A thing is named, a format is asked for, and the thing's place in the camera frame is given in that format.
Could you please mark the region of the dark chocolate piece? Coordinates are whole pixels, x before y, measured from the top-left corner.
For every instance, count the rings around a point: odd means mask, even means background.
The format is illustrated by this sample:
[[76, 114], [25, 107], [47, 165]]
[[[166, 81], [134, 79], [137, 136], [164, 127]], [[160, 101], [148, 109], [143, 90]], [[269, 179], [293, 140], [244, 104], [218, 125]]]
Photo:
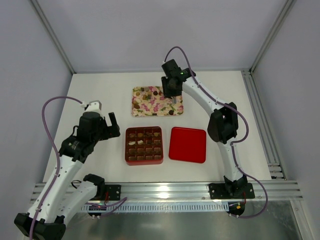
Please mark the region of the dark chocolate piece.
[[153, 136], [153, 133], [152, 133], [152, 132], [146, 132], [145, 135], [146, 135], [147, 137], [152, 137], [152, 136]]

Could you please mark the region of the red box lid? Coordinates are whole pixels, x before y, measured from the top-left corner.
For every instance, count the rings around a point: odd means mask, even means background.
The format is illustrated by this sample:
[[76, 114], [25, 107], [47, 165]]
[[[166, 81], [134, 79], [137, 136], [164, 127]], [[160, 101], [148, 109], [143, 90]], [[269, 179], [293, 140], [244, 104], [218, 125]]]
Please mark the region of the red box lid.
[[203, 164], [206, 161], [207, 134], [203, 129], [173, 127], [168, 157], [171, 160]]

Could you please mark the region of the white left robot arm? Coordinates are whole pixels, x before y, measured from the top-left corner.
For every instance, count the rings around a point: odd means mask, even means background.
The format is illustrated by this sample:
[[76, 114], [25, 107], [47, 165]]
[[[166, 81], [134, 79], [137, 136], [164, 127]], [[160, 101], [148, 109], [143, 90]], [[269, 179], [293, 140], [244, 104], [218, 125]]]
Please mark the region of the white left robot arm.
[[83, 113], [76, 133], [65, 139], [57, 156], [57, 164], [42, 192], [26, 213], [18, 213], [14, 224], [31, 240], [60, 240], [74, 215], [90, 200], [106, 195], [103, 177], [87, 174], [77, 189], [65, 194], [77, 172], [99, 141], [120, 136], [115, 114], [108, 114], [111, 125], [94, 111]]

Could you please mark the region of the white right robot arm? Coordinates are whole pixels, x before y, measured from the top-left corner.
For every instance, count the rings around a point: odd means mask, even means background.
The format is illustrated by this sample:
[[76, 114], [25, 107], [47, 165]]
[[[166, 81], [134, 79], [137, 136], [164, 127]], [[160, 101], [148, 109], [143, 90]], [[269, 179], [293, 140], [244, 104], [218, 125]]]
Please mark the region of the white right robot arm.
[[194, 72], [178, 66], [163, 67], [165, 76], [161, 78], [163, 94], [166, 98], [191, 96], [208, 114], [207, 133], [218, 145], [224, 166], [224, 190], [232, 198], [242, 196], [248, 179], [237, 161], [237, 130], [239, 128], [237, 106], [220, 102], [204, 87]]

